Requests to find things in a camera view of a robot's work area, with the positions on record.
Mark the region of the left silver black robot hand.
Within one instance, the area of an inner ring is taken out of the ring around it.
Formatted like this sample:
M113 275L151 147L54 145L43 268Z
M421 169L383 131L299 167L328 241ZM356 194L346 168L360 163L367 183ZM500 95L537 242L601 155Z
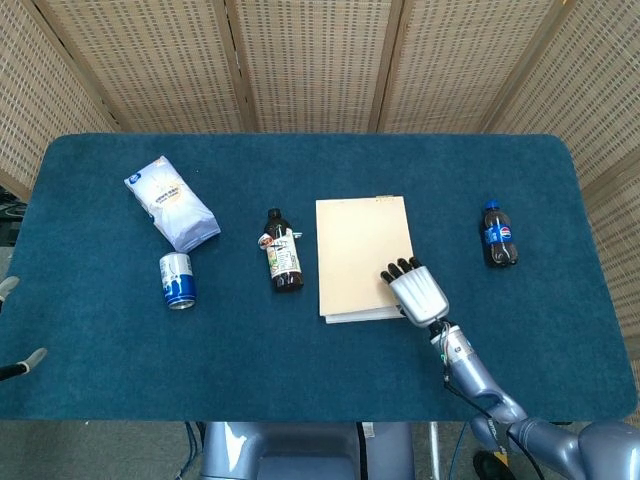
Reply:
M4 305L6 299L12 293L12 291L16 288L19 282L20 282L20 279L16 276L9 276L1 281L1 284L0 284L1 305ZM36 349L30 356L28 356L24 360L18 361L17 363L2 366L0 381L5 381L13 377L18 377L18 376L22 376L30 373L34 368L36 368L43 361L43 359L47 356L47 354L48 354L48 350L44 347L41 347Z

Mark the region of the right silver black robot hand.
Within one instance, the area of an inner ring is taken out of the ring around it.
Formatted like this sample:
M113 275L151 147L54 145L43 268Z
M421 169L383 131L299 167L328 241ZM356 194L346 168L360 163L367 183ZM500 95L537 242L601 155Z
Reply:
M449 302L430 271L416 257L399 258L380 272L399 311L415 326L426 328L449 313Z

